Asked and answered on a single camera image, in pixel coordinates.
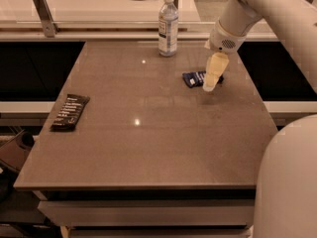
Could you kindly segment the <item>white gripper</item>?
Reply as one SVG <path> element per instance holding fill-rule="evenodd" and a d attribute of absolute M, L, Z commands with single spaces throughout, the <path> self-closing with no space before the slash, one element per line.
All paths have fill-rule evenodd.
<path fill-rule="evenodd" d="M 244 25 L 226 25 L 218 19 L 212 28 L 209 39 L 205 43 L 205 48 L 213 52 L 206 64 L 203 89 L 207 92 L 214 90 L 229 64 L 226 54 L 235 53 L 245 41 L 248 30 Z"/>

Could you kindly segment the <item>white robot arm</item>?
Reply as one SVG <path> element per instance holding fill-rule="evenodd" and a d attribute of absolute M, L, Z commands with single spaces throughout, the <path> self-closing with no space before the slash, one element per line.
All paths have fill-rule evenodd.
<path fill-rule="evenodd" d="M 270 101 L 315 100 L 317 9 L 305 0 L 229 0 L 210 34 L 203 84 L 215 88 L 227 55 L 238 50 L 251 27 L 264 19 L 294 62 L 257 80 Z M 258 175 L 253 238 L 317 238 L 317 115 L 295 120 L 267 145 Z"/>

